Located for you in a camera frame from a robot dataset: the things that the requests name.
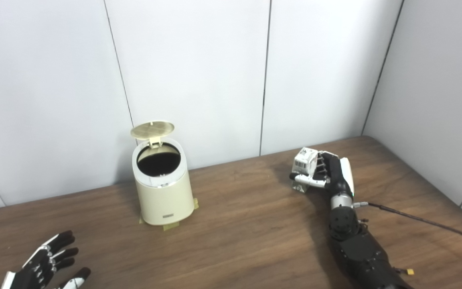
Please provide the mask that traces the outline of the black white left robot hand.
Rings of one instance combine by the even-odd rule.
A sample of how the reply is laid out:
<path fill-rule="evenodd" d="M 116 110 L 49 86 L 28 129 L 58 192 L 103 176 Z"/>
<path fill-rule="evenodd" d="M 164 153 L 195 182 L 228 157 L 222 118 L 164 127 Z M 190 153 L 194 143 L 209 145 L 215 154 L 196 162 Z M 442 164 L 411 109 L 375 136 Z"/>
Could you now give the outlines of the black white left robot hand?
<path fill-rule="evenodd" d="M 54 235 L 37 247 L 19 271 L 7 271 L 1 288 L 46 288 L 55 274 L 74 265 L 75 256 L 79 253 L 77 247 L 69 247 L 74 241 L 71 230 Z"/>

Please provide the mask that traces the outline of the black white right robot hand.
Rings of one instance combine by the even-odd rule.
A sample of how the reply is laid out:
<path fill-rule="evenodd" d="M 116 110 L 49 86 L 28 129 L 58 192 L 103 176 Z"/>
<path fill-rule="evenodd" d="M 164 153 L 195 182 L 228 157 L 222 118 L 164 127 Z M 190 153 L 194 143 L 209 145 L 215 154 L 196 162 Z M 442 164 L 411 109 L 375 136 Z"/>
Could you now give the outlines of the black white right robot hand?
<path fill-rule="evenodd" d="M 349 160 L 328 151 L 302 148 L 293 159 L 289 178 L 293 188 L 306 193 L 308 188 L 326 189 L 332 195 L 354 197 L 355 187 Z"/>

